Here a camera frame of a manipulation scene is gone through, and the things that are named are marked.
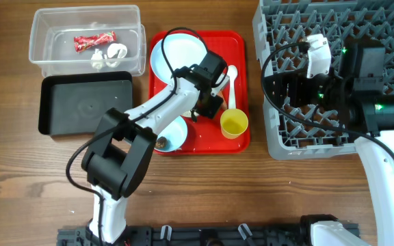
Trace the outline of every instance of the wood grain surface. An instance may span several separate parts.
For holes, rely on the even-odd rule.
[[[246,41],[248,69],[248,149],[228,156],[155,154],[129,199],[129,225],[264,224],[329,213],[359,223],[362,239],[376,244],[358,156],[276,161],[268,154],[252,30],[258,1],[0,0],[0,245],[55,245],[57,229],[85,225],[92,217],[92,195],[72,187],[64,174],[68,158],[89,136],[52,139],[38,132],[43,78],[28,60],[29,35],[39,8],[116,4],[140,7],[147,46],[156,33],[177,26],[234,30]],[[147,83],[147,71],[134,78],[135,105],[147,100]],[[79,162],[73,175],[88,185]]]

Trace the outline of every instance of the black rectangular tray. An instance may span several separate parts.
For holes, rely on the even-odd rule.
[[[47,77],[42,82],[39,132],[43,135],[93,133],[112,107],[133,107],[128,72],[100,72]]]

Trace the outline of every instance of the white spoon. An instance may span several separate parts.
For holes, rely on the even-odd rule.
[[[227,71],[227,75],[230,78],[230,87],[229,87],[229,103],[228,103],[228,109],[236,109],[237,108],[237,103],[235,101],[235,79],[238,76],[238,70],[237,67],[234,65],[230,65],[229,69]]]

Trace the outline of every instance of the white plate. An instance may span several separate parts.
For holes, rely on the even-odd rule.
[[[167,139],[167,144],[165,148],[157,149],[160,152],[171,152],[175,151],[185,143],[186,137],[188,135],[188,127],[185,120],[182,117],[177,117],[173,120],[160,134],[157,136],[165,137]]]
[[[156,77],[164,83],[169,83],[171,79],[171,71],[162,55],[161,42],[158,41],[151,52],[150,64],[151,69]],[[196,37],[176,33],[168,35],[163,44],[163,49],[172,69],[191,66],[192,64],[200,64],[206,55],[204,44]]]

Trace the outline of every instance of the gray dish rack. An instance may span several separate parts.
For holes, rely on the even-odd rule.
[[[394,0],[260,0],[253,17],[254,43],[261,67],[272,51],[297,42],[304,36],[322,33],[330,43],[332,67],[338,72],[343,41],[374,38],[386,47],[384,67],[385,94],[394,94]],[[307,60],[298,49],[280,52],[267,67],[265,75],[303,68]],[[289,106],[287,113],[309,119],[315,105]],[[355,152],[346,134],[307,128],[280,115],[270,103],[263,103],[265,132],[270,155],[274,159],[328,158]],[[341,126],[336,111],[317,112],[319,123]]]

